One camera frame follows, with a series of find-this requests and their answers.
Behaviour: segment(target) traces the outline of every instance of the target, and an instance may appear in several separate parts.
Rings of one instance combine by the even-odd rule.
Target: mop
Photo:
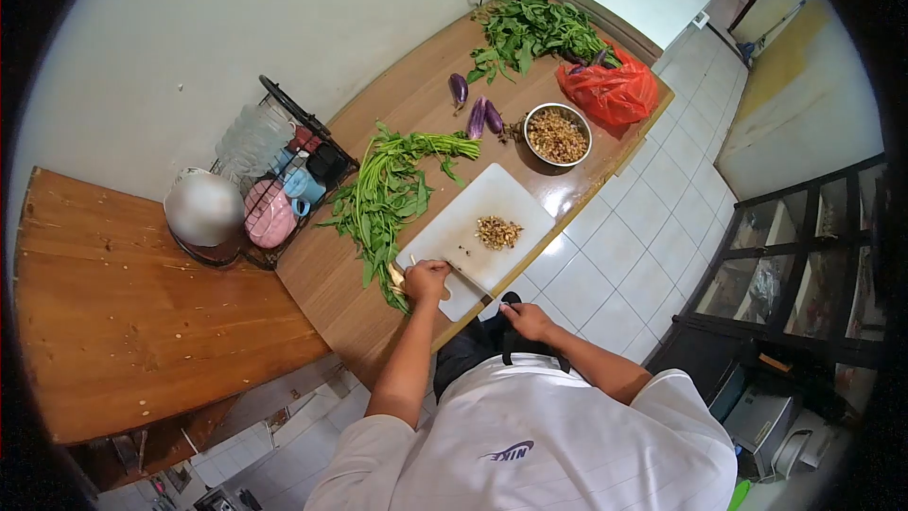
[[[766,30],[766,33],[764,33],[763,36],[760,36],[759,38],[757,38],[756,41],[746,42],[746,43],[743,43],[743,44],[741,44],[741,43],[734,44],[734,46],[738,49],[738,51],[741,52],[741,59],[742,59],[742,61],[743,61],[747,66],[750,66],[750,58],[751,58],[751,56],[754,54],[754,51],[755,51],[757,48],[759,48],[760,50],[763,50],[764,48],[766,48],[766,36],[769,36],[769,34],[772,33],[772,31],[773,31],[774,29],[776,29],[776,28],[778,28],[779,26],[781,26],[782,23],[785,22],[786,20],[788,20],[790,17],[795,16],[795,13],[798,12],[798,11],[801,9],[801,7],[802,7],[805,3],[807,3],[807,0],[801,0],[798,4],[796,4],[796,5],[794,6],[793,9],[789,10],[788,14],[786,14],[785,16],[783,16],[782,19],[780,19],[780,20],[776,23],[775,26],[773,26],[772,28],[769,28],[768,30]]]

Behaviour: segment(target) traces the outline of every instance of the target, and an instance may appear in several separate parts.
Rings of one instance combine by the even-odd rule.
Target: bunch of greens
[[[533,59],[550,52],[567,51],[590,62],[597,52],[606,50],[604,61],[621,67],[612,47],[599,40],[589,25],[589,16],[569,2],[495,0],[473,19],[482,24],[489,46],[471,52],[476,67],[467,74],[467,83],[486,76],[491,84],[499,72],[514,81],[506,67],[526,77]]]
[[[388,265],[400,252],[398,231],[412,222],[405,219],[425,213],[428,194],[433,191],[426,186],[426,176],[416,169],[416,164],[423,157],[434,155],[441,169],[464,187],[464,181],[451,171],[457,164],[451,157],[475,160],[480,155],[480,142],[469,141],[463,131],[450,135],[414,132],[402,137],[397,132],[392,134],[379,120],[375,126],[380,134],[369,141],[359,176],[332,196],[333,217],[319,226],[334,225],[339,235],[350,235],[359,251],[357,258],[363,263],[362,288],[367,288],[378,275],[388,304],[407,312],[407,301],[391,289]]]

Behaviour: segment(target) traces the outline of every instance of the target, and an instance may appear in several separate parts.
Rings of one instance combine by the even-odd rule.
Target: white t-shirt
[[[725,511],[732,442],[687,373],[627,406],[553,358],[511,358],[452,383],[419,432],[386,414],[348,426],[306,511]]]

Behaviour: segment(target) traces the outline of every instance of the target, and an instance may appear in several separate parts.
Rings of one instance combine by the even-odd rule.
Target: white cutting board
[[[523,228],[514,248],[494,251],[487,249],[480,238],[474,237],[476,220],[490,215],[513,221]],[[395,262],[406,268],[410,266],[410,255],[416,261],[424,258],[449,259],[483,289],[492,290],[554,226],[555,219],[526,188],[505,168],[490,164],[403,248]],[[454,322],[467,314],[486,294],[454,270],[445,286],[450,292],[450,299],[441,301],[439,308]]]

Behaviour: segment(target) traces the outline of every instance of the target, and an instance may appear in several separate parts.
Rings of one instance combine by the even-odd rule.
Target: dark pants
[[[510,337],[505,338],[506,333],[510,333]],[[505,350],[505,342],[509,339],[513,339],[513,344],[509,344],[513,352],[539,353],[555,357],[555,352],[548,345],[530,341],[516,334],[510,321],[501,312],[483,322],[474,317],[438,350],[435,380],[432,381],[436,402],[455,379],[486,359],[501,355]]]

